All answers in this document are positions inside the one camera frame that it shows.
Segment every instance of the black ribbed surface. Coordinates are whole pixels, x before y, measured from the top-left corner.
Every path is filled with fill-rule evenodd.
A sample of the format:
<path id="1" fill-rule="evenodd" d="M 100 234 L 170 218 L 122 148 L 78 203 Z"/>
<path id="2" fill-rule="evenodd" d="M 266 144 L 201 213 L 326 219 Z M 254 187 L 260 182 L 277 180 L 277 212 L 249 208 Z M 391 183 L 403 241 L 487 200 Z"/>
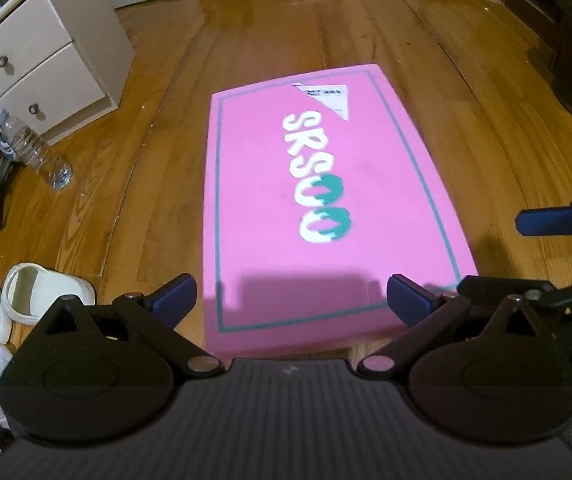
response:
<path id="1" fill-rule="evenodd" d="M 472 446 L 420 420 L 391 383 L 341 360 L 236 360 L 184 385 L 156 422 L 113 444 L 52 449 L 26 441 L 0 480 L 572 479 L 561 440 Z"/>

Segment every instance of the bottle cap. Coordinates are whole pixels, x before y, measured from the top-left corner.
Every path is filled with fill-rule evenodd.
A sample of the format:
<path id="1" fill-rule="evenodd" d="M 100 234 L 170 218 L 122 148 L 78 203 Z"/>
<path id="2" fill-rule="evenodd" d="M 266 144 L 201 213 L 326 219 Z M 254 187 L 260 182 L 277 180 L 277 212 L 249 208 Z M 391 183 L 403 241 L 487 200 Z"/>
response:
<path id="1" fill-rule="evenodd" d="M 9 113 L 5 108 L 2 108 L 0 110 L 0 128 L 2 127 L 5 120 L 8 118 L 8 115 L 9 115 Z"/>

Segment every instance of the wooden floor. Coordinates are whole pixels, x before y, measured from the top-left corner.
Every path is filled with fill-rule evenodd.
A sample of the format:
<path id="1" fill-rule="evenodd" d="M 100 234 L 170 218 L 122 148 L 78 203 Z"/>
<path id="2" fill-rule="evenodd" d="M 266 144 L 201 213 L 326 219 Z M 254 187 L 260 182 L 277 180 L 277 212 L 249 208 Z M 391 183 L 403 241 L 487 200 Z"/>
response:
<path id="1" fill-rule="evenodd" d="M 524 239 L 525 207 L 572 200 L 572 116 L 538 73 L 538 39 L 496 0 L 157 0 L 118 12 L 136 51 L 120 109 L 57 147 L 72 183 L 21 170 L 0 280 L 24 261 L 89 279 L 99 300 L 201 280 L 210 96 L 378 63 L 442 175 L 479 271 L 572 283 L 572 237 Z M 203 345 L 199 305 L 178 330 Z M 13 330 L 18 345 L 28 327 Z"/>

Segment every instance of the drawer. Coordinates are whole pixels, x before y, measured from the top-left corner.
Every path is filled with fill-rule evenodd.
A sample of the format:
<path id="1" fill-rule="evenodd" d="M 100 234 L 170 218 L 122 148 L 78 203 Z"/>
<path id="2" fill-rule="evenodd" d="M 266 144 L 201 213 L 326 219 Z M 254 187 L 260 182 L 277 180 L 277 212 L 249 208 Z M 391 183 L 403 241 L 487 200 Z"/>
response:
<path id="1" fill-rule="evenodd" d="M 71 38 L 49 0 L 26 0 L 0 23 L 0 96 Z"/>
<path id="2" fill-rule="evenodd" d="M 0 98 L 5 108 L 42 134 L 104 97 L 74 43 L 40 64 Z"/>

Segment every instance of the white paper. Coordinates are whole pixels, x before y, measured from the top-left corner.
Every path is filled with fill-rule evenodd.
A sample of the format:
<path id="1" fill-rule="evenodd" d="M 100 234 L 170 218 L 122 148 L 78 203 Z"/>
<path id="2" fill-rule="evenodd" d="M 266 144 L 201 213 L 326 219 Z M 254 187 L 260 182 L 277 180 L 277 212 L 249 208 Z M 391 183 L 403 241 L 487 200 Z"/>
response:
<path id="1" fill-rule="evenodd" d="M 296 83 L 295 86 L 313 99 L 317 99 L 326 108 L 330 108 L 344 121 L 348 120 L 348 86 L 305 86 L 299 83 Z"/>

